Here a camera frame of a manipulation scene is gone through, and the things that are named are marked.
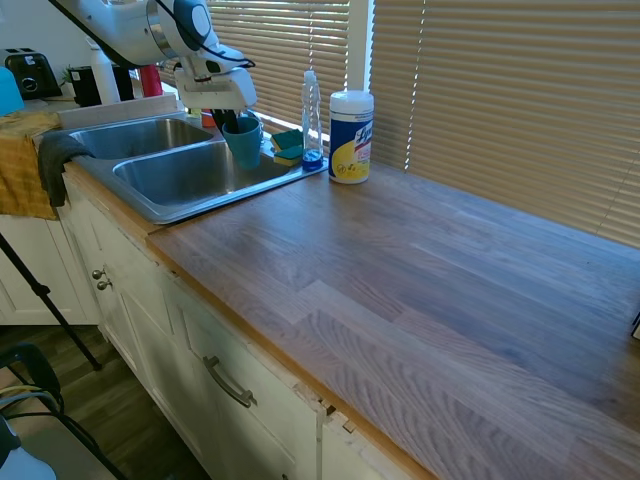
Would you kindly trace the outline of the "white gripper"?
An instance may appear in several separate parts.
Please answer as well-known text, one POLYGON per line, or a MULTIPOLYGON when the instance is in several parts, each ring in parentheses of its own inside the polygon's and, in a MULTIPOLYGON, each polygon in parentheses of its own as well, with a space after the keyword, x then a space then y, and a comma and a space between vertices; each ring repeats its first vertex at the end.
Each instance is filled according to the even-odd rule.
POLYGON ((174 72, 176 88, 185 107, 211 109, 217 128, 225 124, 229 134, 239 134, 238 115, 257 103, 257 93, 248 70, 234 67, 211 73, 206 61, 180 58, 174 72))

